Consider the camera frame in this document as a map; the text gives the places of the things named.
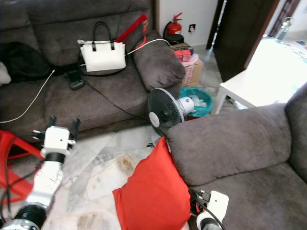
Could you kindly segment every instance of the bag handle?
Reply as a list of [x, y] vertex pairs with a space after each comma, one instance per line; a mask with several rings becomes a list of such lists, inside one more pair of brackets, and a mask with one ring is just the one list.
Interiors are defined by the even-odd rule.
[[113, 39], [111, 38], [111, 33], [110, 33], [110, 30], [109, 30], [109, 27], [106, 23], [104, 22], [97, 22], [95, 25], [94, 25], [94, 28], [93, 28], [93, 40], [92, 40], [92, 48], [93, 48], [93, 52], [96, 52], [96, 44], [95, 44], [95, 41], [96, 41], [96, 28], [97, 26], [99, 25], [103, 25], [106, 30], [107, 30], [107, 33], [109, 35], [109, 40], [110, 40], [110, 43], [111, 43], [111, 50], [115, 50], [114, 49], [114, 41]]

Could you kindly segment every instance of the white wall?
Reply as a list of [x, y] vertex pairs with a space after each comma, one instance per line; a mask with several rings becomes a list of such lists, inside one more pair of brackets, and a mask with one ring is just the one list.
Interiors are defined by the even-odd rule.
[[[159, 0], [157, 10], [157, 29], [162, 35], [166, 24], [174, 15], [182, 12], [181, 35], [190, 46], [207, 43], [217, 0]], [[189, 25], [196, 24], [195, 32], [189, 33]]]
[[289, 32], [307, 31], [307, 0], [301, 0], [294, 11], [292, 17], [294, 23]]

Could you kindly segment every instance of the sofa cushion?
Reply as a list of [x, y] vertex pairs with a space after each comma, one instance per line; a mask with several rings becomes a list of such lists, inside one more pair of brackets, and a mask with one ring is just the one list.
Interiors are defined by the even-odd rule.
[[[1, 87], [0, 120], [11, 120], [21, 115], [35, 98], [45, 80], [37, 82], [19, 82]], [[32, 130], [45, 130], [45, 105], [47, 85], [44, 87], [28, 112], [16, 121], [1, 124], [0, 129], [8, 130], [17, 135]]]
[[[84, 77], [114, 104], [134, 115], [144, 115], [148, 92], [131, 59], [120, 73], [109, 77]], [[47, 119], [58, 118], [57, 125], [70, 127], [73, 118], [81, 120], [80, 131], [131, 118], [88, 85], [72, 91], [64, 76], [51, 79], [46, 101]]]
[[[155, 39], [161, 36], [152, 31], [147, 42]], [[148, 91], [181, 83], [185, 75], [183, 65], [164, 41], [152, 42], [134, 52], [133, 60]]]
[[288, 101], [285, 110], [292, 133], [290, 163], [307, 182], [307, 83]]
[[208, 115], [172, 127], [168, 137], [175, 165], [189, 185], [279, 164], [291, 152], [284, 104]]
[[0, 43], [22, 42], [39, 51], [24, 1], [2, 0], [0, 8]]
[[30, 25], [29, 16], [22, 0], [0, 1], [0, 30], [10, 30]]
[[21, 42], [40, 52], [32, 26], [1, 31], [0, 43]]
[[[208, 193], [215, 190], [229, 196], [223, 221], [227, 230], [306, 229], [307, 184], [288, 163], [192, 188]], [[191, 217], [191, 230], [197, 230], [195, 222]]]
[[143, 11], [150, 0], [30, 0], [27, 8], [31, 23], [51, 24]]
[[[81, 21], [33, 25], [42, 53], [56, 66], [64, 66], [78, 61], [80, 45], [77, 40], [92, 40], [93, 26], [98, 21], [105, 22], [113, 38], [122, 34], [135, 20], [148, 11], [131, 12], [89, 18]], [[109, 40], [104, 27], [98, 27], [96, 38], [99, 41]], [[142, 27], [139, 26], [126, 40], [126, 50], [131, 51], [143, 38]]]

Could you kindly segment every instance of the marble floor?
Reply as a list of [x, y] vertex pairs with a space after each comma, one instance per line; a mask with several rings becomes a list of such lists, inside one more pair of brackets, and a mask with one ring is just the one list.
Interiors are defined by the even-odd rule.
[[[221, 77], [214, 54], [202, 47], [195, 50], [204, 62], [200, 85], [215, 97]], [[234, 110], [226, 100], [221, 113]], [[112, 191], [122, 187], [138, 162], [151, 153], [153, 147], [147, 145], [154, 133], [150, 125], [142, 125], [117, 132], [95, 132], [78, 141], [65, 162], [63, 185], [43, 229], [120, 230]], [[35, 162], [32, 157], [15, 160], [12, 169], [24, 175]], [[20, 205], [12, 205], [13, 214]]]

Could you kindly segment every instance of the teal trash bin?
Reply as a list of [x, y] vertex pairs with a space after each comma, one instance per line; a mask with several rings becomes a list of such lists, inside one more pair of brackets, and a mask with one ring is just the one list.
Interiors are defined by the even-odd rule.
[[213, 108], [213, 98], [211, 95], [201, 87], [186, 87], [181, 90], [180, 97], [189, 97], [190, 95], [196, 95], [200, 100], [207, 103], [207, 107], [195, 106], [194, 112], [188, 114], [188, 116], [202, 117], [211, 112]]

